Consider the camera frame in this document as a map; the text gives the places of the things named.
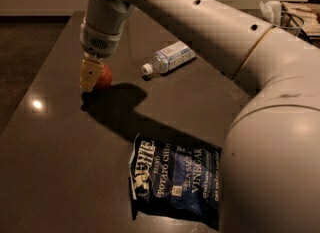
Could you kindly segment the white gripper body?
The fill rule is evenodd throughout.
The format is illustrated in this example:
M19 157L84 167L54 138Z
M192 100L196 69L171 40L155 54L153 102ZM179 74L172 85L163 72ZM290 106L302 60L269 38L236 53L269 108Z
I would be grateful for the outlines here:
M88 0L80 30L83 51L100 58L111 56L133 11L134 6L122 0Z

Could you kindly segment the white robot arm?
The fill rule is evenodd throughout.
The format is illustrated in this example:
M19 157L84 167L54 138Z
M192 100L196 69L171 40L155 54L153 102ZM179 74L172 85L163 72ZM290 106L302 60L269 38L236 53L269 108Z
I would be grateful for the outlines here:
M193 48L248 100L225 134L221 233L320 233L320 49L216 0L89 0L96 36L118 41L139 8Z

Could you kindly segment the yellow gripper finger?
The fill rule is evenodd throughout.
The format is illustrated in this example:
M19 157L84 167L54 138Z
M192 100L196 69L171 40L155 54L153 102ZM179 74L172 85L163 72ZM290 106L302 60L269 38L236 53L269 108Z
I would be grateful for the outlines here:
M80 87L85 92L91 92L103 71L103 63L97 58L85 57L82 60Z

